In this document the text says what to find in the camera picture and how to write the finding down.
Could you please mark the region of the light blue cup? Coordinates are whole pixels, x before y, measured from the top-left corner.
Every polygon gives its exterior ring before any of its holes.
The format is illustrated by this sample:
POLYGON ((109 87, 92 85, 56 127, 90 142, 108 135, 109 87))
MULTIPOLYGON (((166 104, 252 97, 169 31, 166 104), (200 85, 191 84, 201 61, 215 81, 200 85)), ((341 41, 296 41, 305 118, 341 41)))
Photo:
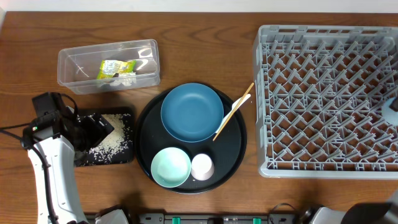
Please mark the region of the light blue cup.
POLYGON ((397 98, 390 98, 388 99, 381 108, 382 117, 384 118, 385 122, 397 126, 397 112, 390 108, 390 105, 393 103, 394 100, 397 98))

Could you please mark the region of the white rice pile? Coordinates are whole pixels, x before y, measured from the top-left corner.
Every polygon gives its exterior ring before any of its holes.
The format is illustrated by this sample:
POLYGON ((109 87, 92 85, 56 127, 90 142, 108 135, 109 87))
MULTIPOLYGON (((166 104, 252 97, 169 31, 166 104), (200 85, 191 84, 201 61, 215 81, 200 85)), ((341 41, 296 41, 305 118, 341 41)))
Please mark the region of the white rice pile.
POLYGON ((114 128, 101 143, 88 151, 90 156, 98 162, 111 162, 117 154, 126 147, 122 145, 125 140, 125 124, 123 114, 104 114, 103 118, 114 128))

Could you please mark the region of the yellow green snack wrapper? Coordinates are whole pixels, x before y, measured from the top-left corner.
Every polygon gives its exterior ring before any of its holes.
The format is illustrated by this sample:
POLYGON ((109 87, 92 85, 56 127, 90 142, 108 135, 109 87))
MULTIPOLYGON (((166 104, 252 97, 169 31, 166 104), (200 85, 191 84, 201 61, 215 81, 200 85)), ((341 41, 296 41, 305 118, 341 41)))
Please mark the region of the yellow green snack wrapper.
POLYGON ((135 60, 120 61, 120 60, 103 60, 100 64, 97 80, 113 78, 115 74, 131 73, 133 72, 135 60))

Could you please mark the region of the blue plate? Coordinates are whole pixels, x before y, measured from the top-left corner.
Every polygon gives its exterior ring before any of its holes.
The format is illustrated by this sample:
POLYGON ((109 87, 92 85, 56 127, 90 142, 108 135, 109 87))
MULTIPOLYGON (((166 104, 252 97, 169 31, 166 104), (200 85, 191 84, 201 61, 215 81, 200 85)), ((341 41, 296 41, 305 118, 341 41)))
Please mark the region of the blue plate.
POLYGON ((186 83, 166 94, 160 109, 166 131, 184 142, 208 139, 224 118, 220 96, 207 85, 186 83))

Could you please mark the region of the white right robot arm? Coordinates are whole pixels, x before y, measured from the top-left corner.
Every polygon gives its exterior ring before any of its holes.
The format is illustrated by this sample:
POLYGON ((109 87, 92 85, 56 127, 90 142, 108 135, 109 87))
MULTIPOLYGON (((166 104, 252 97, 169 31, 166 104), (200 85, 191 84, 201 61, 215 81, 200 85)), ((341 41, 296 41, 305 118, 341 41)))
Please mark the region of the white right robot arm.
POLYGON ((347 212, 328 207, 309 208, 298 217, 296 223, 370 223, 397 224, 397 192, 384 203, 357 203, 347 212))

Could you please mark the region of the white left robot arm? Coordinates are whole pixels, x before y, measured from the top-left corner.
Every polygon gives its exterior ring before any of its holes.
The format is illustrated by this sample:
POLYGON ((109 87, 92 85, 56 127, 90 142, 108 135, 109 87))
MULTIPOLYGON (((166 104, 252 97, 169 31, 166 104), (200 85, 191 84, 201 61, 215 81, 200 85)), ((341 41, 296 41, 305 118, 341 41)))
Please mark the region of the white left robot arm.
POLYGON ((37 115, 24 128, 21 144, 33 165, 39 223, 87 223, 75 180, 75 153, 99 145, 114 130, 98 113, 79 117, 64 94, 32 99, 37 115))

